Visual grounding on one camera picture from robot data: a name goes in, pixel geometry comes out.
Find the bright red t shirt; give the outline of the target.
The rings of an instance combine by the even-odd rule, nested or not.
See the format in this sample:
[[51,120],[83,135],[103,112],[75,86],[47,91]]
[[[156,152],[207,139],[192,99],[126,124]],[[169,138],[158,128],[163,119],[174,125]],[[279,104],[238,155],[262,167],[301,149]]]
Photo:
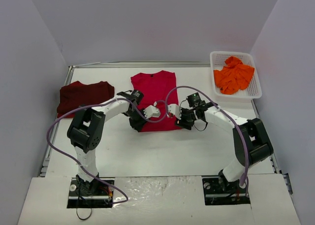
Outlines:
[[[133,88],[140,91],[144,97],[138,105],[139,109],[144,109],[157,101],[167,100],[168,104],[178,104],[178,94],[173,91],[168,94],[176,85],[176,75],[173,72],[160,71],[153,74],[139,73],[132,76]],[[175,117],[165,117],[159,123],[146,122],[141,132],[172,131],[180,128],[175,125]]]

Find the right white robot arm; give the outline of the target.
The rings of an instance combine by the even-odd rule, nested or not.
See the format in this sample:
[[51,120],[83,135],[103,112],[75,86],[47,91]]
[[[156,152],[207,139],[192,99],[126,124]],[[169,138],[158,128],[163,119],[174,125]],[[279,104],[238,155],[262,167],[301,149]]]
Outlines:
[[188,108],[170,104],[168,113],[176,116],[175,125],[191,130],[195,121],[213,124],[233,136],[234,155],[232,162],[218,173],[218,185],[229,192],[238,183],[246,185],[248,170],[274,153],[273,146],[259,118],[246,119],[224,111],[214,102],[201,100],[199,93],[187,97]]

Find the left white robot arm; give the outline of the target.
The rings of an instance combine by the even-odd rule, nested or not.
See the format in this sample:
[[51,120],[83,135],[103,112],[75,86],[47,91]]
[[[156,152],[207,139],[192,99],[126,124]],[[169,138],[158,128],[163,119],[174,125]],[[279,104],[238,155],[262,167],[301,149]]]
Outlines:
[[67,131],[67,137],[74,146],[80,162],[76,180],[87,194],[94,194],[99,189],[99,177],[96,168],[95,149],[99,145],[105,122],[113,117],[124,114],[129,117],[130,126],[141,131],[146,124],[131,103],[138,106],[144,95],[138,90],[119,92],[114,98],[105,102],[105,106],[85,108],[75,113]]

